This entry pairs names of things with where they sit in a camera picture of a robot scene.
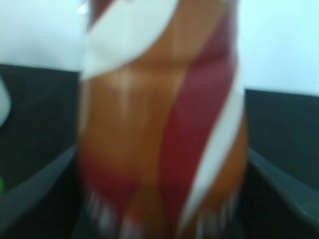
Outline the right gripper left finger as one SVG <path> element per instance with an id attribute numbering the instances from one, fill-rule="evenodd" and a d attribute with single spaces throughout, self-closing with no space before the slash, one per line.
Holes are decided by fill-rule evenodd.
<path id="1" fill-rule="evenodd" d="M 82 196 L 71 146 L 0 198 L 2 239 L 69 239 Z"/>

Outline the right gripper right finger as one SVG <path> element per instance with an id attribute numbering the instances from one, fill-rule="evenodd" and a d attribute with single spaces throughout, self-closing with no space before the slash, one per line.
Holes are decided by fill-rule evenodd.
<path id="1" fill-rule="evenodd" d="M 317 239 L 319 193 L 250 149 L 239 206 L 246 239 Z"/>

